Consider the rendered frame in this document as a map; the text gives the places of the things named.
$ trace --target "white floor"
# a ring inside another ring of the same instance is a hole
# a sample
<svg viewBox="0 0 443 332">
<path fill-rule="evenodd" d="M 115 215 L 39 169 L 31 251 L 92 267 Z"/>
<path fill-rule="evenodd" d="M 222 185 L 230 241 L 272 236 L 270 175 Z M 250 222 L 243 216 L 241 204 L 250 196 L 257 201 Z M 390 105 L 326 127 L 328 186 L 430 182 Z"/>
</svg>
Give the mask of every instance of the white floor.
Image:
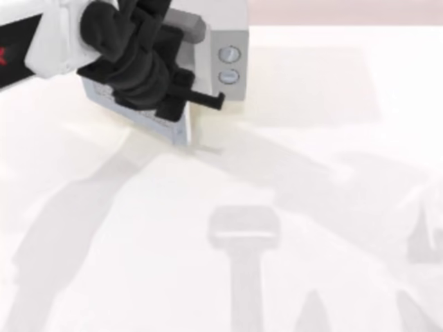
<svg viewBox="0 0 443 332">
<path fill-rule="evenodd" d="M 190 151 L 75 76 L 0 97 L 0 331 L 443 331 L 443 30 L 253 28 Z"/>
</svg>

